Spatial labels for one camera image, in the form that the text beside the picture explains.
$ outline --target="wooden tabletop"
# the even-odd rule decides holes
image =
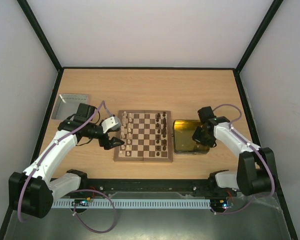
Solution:
[[[232,70],[65,69],[58,94],[87,94],[93,106],[105,100],[113,114],[126,109],[169,110],[172,121],[198,120],[197,111],[205,106],[228,103],[243,109]],[[238,116],[231,107],[219,108],[215,114],[230,120]],[[101,119],[106,117],[102,109]],[[41,151],[59,123],[49,121]],[[244,115],[234,126],[251,139]],[[76,169],[94,179],[206,179],[211,172],[236,170],[237,166],[238,159],[219,141],[206,155],[174,155],[173,163],[146,163],[114,162],[114,149],[104,150],[93,140],[73,148],[53,177]]]

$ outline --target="chessboard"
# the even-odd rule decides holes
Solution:
[[[124,145],[114,149],[116,162],[172,163],[170,111],[120,110],[121,129],[116,137]]]

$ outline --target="purple cable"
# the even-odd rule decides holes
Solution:
[[[99,105],[99,107],[96,109],[96,111],[94,111],[94,113],[92,114],[92,116],[86,121],[84,122],[81,126],[79,126],[78,128],[76,128],[75,130],[67,133],[66,135],[60,137],[57,141],[62,141],[63,139],[67,138],[68,136],[75,134],[76,132],[78,132],[79,130],[81,130],[84,126],[86,126],[94,117],[95,115],[100,111],[101,107],[104,106],[104,109],[106,110],[106,112],[109,114],[109,116],[111,117],[112,114],[111,112],[107,109],[106,107],[106,103],[103,100],[101,102],[101,104]],[[46,156],[50,153],[50,151],[56,146],[57,144],[54,142],[46,151],[45,153],[42,155],[41,159],[38,161],[38,163],[36,164],[38,167],[41,165],[41,163],[43,162],[43,160],[46,158]],[[25,195],[25,191],[26,188],[29,184],[30,179],[32,178],[32,176],[35,174],[36,169],[34,168],[32,170],[32,172],[29,174],[29,176],[27,177],[27,179],[25,180],[23,187],[21,189],[21,193],[20,193],[20,197],[19,197],[19,202],[18,202],[18,207],[17,207],[17,215],[18,215],[18,219],[20,222],[25,223],[27,221],[27,219],[23,219],[21,216],[21,207],[22,207],[22,201],[24,199],[24,195]]]
[[[218,108],[223,107],[223,106],[233,107],[233,108],[235,108],[235,109],[238,110],[238,112],[239,112],[239,117],[237,117],[236,119],[234,119],[234,120],[232,120],[232,121],[229,122],[229,129],[230,129],[230,131],[231,131],[238,139],[240,139],[244,144],[246,144],[249,148],[251,148],[251,149],[255,152],[255,154],[258,156],[258,158],[260,159],[260,161],[262,162],[262,164],[263,164],[263,166],[264,166],[266,172],[267,172],[268,175],[269,175],[270,182],[271,182],[271,192],[270,192],[269,195],[264,196],[264,197],[271,197],[271,196],[275,193],[276,187],[275,187],[275,180],[274,180],[274,177],[272,176],[271,171],[270,171],[270,169],[269,169],[269,167],[268,167],[266,161],[265,161],[264,158],[261,156],[261,154],[258,152],[258,150],[257,150],[256,148],[254,148],[252,145],[250,145],[250,144],[248,143],[248,141],[246,141],[243,137],[241,137],[240,134],[238,134],[237,131],[236,131],[236,130],[233,128],[233,126],[232,126],[232,124],[233,124],[234,122],[238,121],[238,120],[242,117],[242,112],[241,112],[240,108],[238,108],[237,106],[235,106],[235,105],[233,105],[233,104],[225,103],[225,104],[221,104],[221,105],[215,107],[212,111],[215,111],[215,110],[217,110]],[[244,207],[240,208],[239,210],[232,211],[232,212],[219,213],[219,214],[220,214],[220,215],[225,215],[225,214],[234,214],[234,213],[238,213],[238,212],[240,212],[240,211],[246,209],[247,206],[249,206],[249,205],[253,202],[254,199],[256,199],[256,197],[255,197],[255,196],[252,196],[252,198],[250,199],[250,201],[249,201]]]
[[[118,221],[118,213],[117,213],[117,209],[115,208],[115,204],[114,202],[110,199],[110,197],[108,197],[107,195],[105,195],[104,193],[100,192],[100,191],[97,191],[97,190],[92,190],[92,189],[80,189],[80,190],[75,190],[75,191],[72,191],[71,193],[80,193],[80,192],[93,192],[93,193],[96,193],[96,194],[100,194],[101,196],[105,197],[106,199],[109,200],[112,208],[113,208],[113,211],[114,211],[114,219],[113,219],[113,222],[112,222],[112,225],[107,229],[107,230],[104,230],[104,231],[98,231],[98,230],[94,230],[92,228],[90,228],[88,225],[86,225],[82,219],[79,217],[79,215],[77,214],[76,212],[76,208],[78,206],[79,203],[77,203],[74,208],[73,208],[73,211],[74,211],[74,216],[79,220],[79,222],[86,228],[88,229],[89,231],[95,233],[95,234],[105,234],[105,233],[108,233],[110,232],[117,224],[117,221]]]

